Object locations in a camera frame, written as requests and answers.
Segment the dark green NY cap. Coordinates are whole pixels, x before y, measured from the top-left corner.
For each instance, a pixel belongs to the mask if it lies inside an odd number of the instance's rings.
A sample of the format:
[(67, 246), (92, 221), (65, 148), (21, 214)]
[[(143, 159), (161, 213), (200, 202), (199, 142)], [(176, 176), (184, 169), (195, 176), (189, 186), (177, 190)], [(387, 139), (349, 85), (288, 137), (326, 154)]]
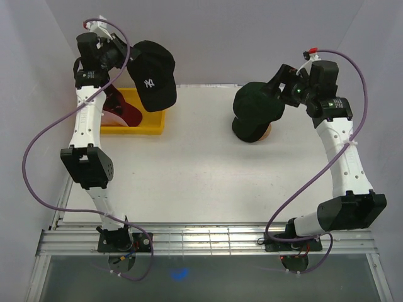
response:
[(242, 86), (235, 95), (232, 105), (235, 118), (232, 131), (236, 137), (246, 143), (260, 140), (270, 124), (279, 120), (285, 110), (280, 101), (281, 90), (274, 93), (263, 91), (264, 82), (249, 82)]

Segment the black NY cap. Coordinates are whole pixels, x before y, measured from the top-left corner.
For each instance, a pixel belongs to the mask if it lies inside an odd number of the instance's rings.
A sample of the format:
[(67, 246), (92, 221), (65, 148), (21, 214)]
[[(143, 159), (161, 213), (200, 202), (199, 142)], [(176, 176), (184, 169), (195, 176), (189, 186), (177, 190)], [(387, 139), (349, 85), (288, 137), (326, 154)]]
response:
[(162, 45), (144, 40), (131, 48), (127, 70), (135, 83), (142, 106), (148, 112), (163, 111), (177, 100), (176, 62)]

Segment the red cap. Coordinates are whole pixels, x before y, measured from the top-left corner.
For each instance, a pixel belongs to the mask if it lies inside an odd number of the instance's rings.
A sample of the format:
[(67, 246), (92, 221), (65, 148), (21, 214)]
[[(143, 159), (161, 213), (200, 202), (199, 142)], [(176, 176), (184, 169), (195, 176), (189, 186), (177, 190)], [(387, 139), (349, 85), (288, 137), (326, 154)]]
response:
[(127, 103), (123, 94), (110, 85), (105, 89), (106, 101), (103, 105), (103, 111), (114, 113), (123, 118), (128, 127), (139, 126), (142, 121), (142, 113), (131, 104)]

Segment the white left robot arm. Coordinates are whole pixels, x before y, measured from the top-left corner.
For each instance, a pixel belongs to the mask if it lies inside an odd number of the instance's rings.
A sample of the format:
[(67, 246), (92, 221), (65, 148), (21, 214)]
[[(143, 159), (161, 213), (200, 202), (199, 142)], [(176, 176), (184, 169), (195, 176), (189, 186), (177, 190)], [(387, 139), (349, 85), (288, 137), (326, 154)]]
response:
[(129, 46), (112, 34), (88, 32), (77, 38), (80, 56), (73, 66), (77, 96), (74, 132), (60, 158), (75, 183), (91, 197), (101, 218), (97, 231), (102, 242), (125, 252), (133, 246), (127, 217), (115, 214), (108, 198), (114, 175), (112, 160), (101, 149), (100, 127), (109, 71), (123, 69)]

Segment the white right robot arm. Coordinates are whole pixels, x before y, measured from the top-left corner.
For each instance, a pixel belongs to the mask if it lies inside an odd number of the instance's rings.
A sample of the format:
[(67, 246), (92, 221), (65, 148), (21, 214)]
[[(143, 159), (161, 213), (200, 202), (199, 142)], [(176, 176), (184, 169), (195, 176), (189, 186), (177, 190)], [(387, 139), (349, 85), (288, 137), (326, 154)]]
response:
[(366, 229), (387, 205), (385, 195), (374, 191), (361, 164), (349, 101), (336, 94), (337, 63), (310, 60), (308, 64), (309, 68), (299, 70), (283, 64), (268, 83), (269, 87), (284, 84), (278, 97), (285, 104), (305, 105), (328, 159), (314, 179), (326, 171), (332, 177), (332, 199), (309, 215), (290, 219), (283, 233), (265, 233), (269, 240), (284, 242), (292, 250), (330, 231)]

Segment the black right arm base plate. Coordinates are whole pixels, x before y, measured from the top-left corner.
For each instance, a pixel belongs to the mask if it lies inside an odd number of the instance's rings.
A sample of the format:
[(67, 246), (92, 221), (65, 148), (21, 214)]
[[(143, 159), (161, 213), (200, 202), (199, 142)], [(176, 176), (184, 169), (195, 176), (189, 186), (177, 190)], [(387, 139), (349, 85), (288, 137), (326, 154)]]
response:
[(322, 251), (322, 243), (320, 239), (312, 239), (300, 242), (279, 242), (270, 239), (266, 234), (264, 237), (259, 238), (257, 241), (258, 245), (264, 245), (266, 252), (306, 252)]

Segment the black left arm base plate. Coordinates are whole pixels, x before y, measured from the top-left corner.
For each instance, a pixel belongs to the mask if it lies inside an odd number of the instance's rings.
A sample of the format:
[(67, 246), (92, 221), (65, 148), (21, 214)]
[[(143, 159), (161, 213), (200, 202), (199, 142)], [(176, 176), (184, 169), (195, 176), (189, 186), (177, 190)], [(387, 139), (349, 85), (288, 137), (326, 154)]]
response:
[(101, 234), (96, 250), (100, 253), (151, 252), (150, 239), (139, 232), (118, 236)]

